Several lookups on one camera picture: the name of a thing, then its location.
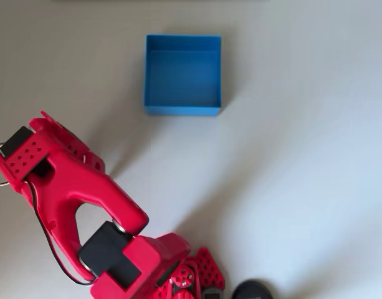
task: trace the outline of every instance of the white table surface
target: white table surface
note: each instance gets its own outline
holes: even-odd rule
[[[142,109],[147,33],[222,34],[217,117]],[[0,0],[0,142],[43,109],[230,291],[382,298],[382,1]],[[78,214],[86,240],[108,219]],[[90,298],[0,188],[0,299]]]

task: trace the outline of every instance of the cable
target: cable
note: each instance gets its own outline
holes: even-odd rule
[[[62,261],[60,260],[60,258],[58,257],[58,255],[55,251],[51,237],[50,237],[47,229],[45,228],[44,223],[42,223],[42,220],[41,220],[41,217],[39,214],[39,210],[38,210],[38,206],[37,206],[37,194],[36,194],[36,190],[34,188],[34,185],[32,183],[30,183],[29,181],[25,181],[25,182],[29,185],[30,190],[31,190],[31,198],[32,198],[32,202],[33,202],[34,212],[36,213],[36,216],[37,216],[38,221],[40,222],[42,231],[44,232],[44,235],[48,241],[49,248],[51,249],[51,252],[54,255],[54,258],[56,259],[56,262],[58,263],[60,269],[66,274],[66,276],[68,276],[71,279],[71,281],[75,282],[78,285],[91,285],[91,284],[93,284],[96,278],[94,278],[90,282],[81,282],[80,280],[77,280],[76,278],[74,278],[72,276],[72,274],[70,274],[69,271],[65,268],[65,266],[63,265]]]

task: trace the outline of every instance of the blue box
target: blue box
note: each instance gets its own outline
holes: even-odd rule
[[[153,115],[217,115],[221,36],[146,36],[144,106]]]

